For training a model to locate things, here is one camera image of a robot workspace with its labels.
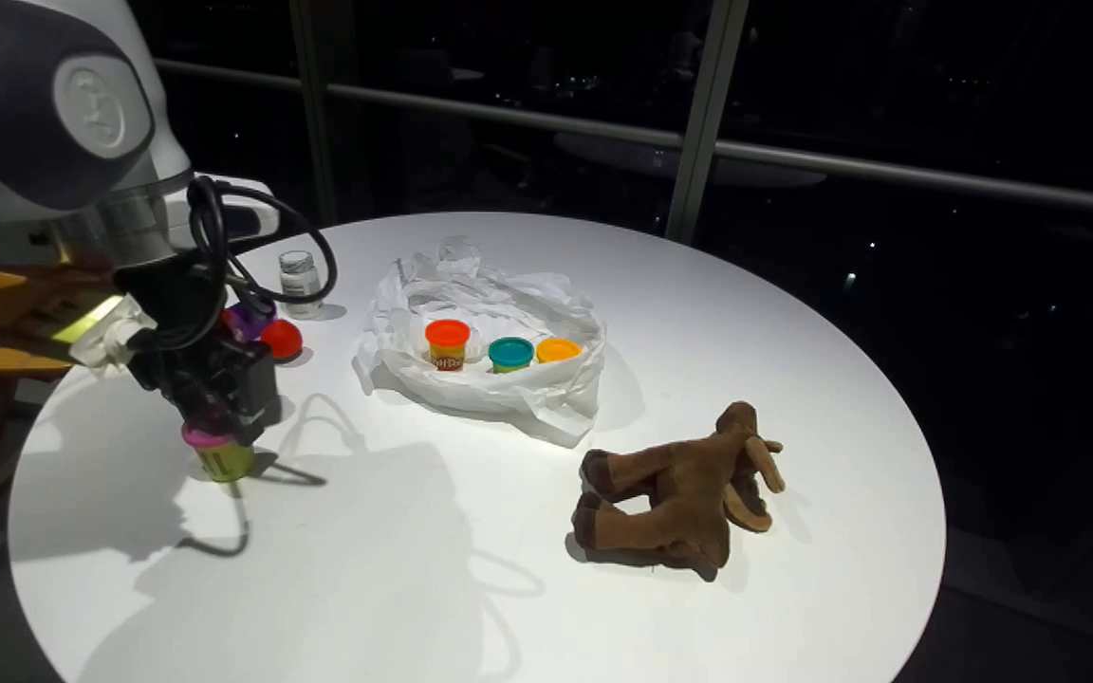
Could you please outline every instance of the red object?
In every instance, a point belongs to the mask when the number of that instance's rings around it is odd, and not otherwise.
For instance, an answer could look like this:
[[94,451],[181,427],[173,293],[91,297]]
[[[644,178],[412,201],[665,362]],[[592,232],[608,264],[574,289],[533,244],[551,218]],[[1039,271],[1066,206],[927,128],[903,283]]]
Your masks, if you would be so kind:
[[268,346],[277,362],[288,362],[288,360],[294,360],[303,354],[303,335],[288,319],[273,319],[263,328],[263,340]]

